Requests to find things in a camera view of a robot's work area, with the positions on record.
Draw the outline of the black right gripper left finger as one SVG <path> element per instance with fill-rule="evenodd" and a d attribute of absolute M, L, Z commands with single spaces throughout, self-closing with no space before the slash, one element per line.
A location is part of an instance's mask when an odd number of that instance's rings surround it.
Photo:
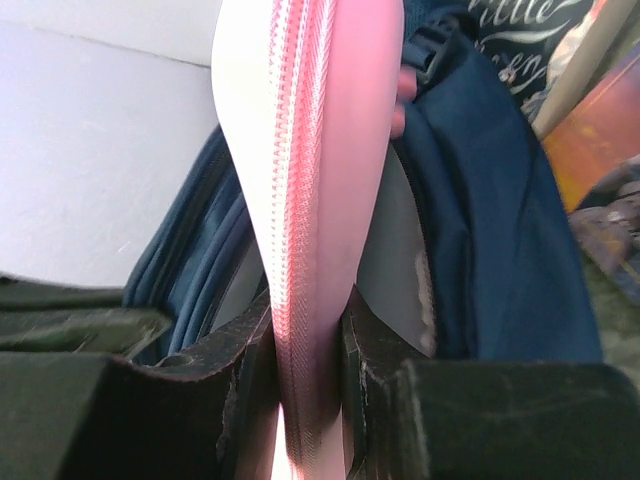
<path fill-rule="evenodd" d="M 151 367 L 1 350 L 5 479 L 267 479 L 277 417 L 267 295 Z"/>

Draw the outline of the navy blue student backpack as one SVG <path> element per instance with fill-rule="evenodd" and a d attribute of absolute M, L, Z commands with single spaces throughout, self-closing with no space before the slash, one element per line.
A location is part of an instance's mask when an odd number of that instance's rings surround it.
<path fill-rule="evenodd" d="M 421 234 L 439 359 L 599 363 L 604 354 L 575 240 L 544 149 L 467 1 L 405 3 L 404 59 L 418 95 L 394 142 Z M 153 365 L 209 334 L 255 237 L 231 155 L 212 132 L 126 285 L 169 330 Z"/>

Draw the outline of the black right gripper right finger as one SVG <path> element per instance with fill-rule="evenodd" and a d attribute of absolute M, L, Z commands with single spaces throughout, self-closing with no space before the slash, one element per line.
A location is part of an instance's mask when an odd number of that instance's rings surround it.
<path fill-rule="evenodd" d="M 341 318 L 352 479 L 635 479 L 639 396 L 600 364 L 438 361 L 353 291 Z"/>

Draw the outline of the pink cartoon pencil case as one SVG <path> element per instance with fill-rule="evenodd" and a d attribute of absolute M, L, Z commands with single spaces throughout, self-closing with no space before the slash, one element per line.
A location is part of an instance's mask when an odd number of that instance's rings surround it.
<path fill-rule="evenodd" d="M 399 98 L 399 1 L 225 1 L 212 90 L 270 288 L 287 479 L 342 479 L 339 319 Z"/>

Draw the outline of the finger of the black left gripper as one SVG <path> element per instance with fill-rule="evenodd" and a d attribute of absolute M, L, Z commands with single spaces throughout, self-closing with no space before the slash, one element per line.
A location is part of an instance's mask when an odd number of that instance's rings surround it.
<path fill-rule="evenodd" d="M 118 288 L 1 276 L 3 352 L 104 352 L 132 358 L 171 326 L 154 308 L 126 308 Z"/>

